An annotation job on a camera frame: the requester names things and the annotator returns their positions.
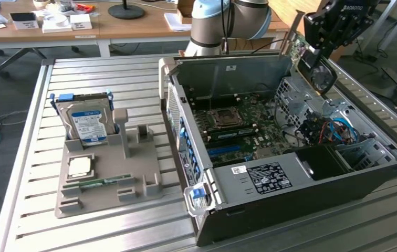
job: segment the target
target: black lamp base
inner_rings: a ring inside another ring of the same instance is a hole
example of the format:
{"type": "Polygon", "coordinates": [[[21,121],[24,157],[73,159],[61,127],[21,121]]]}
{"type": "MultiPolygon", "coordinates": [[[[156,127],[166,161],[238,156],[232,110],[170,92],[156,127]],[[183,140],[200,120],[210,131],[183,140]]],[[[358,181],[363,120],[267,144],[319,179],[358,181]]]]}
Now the black lamp base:
{"type": "Polygon", "coordinates": [[[136,19],[140,18],[144,13],[144,10],[135,5],[127,5],[127,9],[124,9],[123,5],[119,4],[108,9],[108,14],[117,19],[136,19]]]}

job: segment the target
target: red object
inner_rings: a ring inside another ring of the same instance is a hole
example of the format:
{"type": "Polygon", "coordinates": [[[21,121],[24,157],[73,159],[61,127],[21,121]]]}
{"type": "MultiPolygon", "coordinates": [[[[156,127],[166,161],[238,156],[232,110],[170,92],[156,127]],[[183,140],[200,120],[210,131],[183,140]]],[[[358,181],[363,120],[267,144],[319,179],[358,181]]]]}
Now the red object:
{"type": "Polygon", "coordinates": [[[76,9],[79,11],[83,11],[85,13],[89,13],[93,11],[95,6],[93,5],[85,5],[85,4],[75,4],[76,9]]]}

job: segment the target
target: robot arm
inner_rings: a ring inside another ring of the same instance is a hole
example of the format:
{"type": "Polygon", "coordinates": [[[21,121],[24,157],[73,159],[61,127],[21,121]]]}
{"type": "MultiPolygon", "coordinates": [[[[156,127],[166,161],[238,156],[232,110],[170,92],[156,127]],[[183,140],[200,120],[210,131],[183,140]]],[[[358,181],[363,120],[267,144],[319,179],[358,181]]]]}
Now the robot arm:
{"type": "MultiPolygon", "coordinates": [[[[223,20],[227,37],[256,39],[271,21],[267,0],[223,0],[223,20]]],[[[186,56],[220,54],[223,37],[220,0],[195,0],[192,8],[191,41],[186,56]]]]}
{"type": "Polygon", "coordinates": [[[372,24],[378,0],[330,0],[316,13],[304,15],[306,42],[315,49],[307,60],[310,67],[319,58],[328,58],[339,46],[347,46],[372,24]]]}
{"type": "MultiPolygon", "coordinates": [[[[379,0],[330,0],[324,8],[304,16],[306,41],[316,50],[308,63],[315,66],[340,45],[348,45],[372,24],[368,15],[379,0]]],[[[191,41],[186,56],[220,54],[222,15],[227,37],[258,39],[267,31],[271,10],[267,0],[195,0],[191,41]]]]}

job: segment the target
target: hard drive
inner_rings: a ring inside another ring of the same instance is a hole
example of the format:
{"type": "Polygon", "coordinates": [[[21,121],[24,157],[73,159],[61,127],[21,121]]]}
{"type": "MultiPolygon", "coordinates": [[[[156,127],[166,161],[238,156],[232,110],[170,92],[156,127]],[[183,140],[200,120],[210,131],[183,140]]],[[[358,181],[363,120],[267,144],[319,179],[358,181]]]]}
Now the hard drive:
{"type": "Polygon", "coordinates": [[[107,135],[116,133],[112,121],[112,94],[61,94],[51,104],[57,111],[68,139],[80,139],[83,146],[107,142],[107,135]]]}

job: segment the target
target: desk leg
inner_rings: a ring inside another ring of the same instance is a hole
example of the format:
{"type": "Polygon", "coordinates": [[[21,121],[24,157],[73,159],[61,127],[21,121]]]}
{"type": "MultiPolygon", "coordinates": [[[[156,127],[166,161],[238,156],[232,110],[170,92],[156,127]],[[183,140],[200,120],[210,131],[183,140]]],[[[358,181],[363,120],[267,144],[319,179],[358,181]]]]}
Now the desk leg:
{"type": "Polygon", "coordinates": [[[395,5],[397,5],[397,0],[391,0],[386,10],[383,11],[383,13],[382,13],[382,15],[381,15],[381,17],[378,19],[378,21],[374,23],[366,38],[363,39],[363,42],[362,42],[362,45],[360,45],[362,51],[364,51],[364,49],[366,49],[374,35],[378,33],[378,31],[379,31],[379,29],[382,27],[382,24],[386,21],[387,17],[390,16],[391,10],[395,7],[395,5]]]}
{"type": "Polygon", "coordinates": [[[109,54],[109,39],[99,39],[97,40],[97,46],[99,46],[99,51],[100,51],[100,57],[111,57],[109,54]]]}
{"type": "Polygon", "coordinates": [[[387,35],[387,37],[385,38],[383,42],[379,45],[379,49],[382,51],[385,51],[387,49],[387,47],[389,47],[391,41],[394,40],[395,36],[397,36],[397,25],[394,26],[390,34],[387,35]]]}

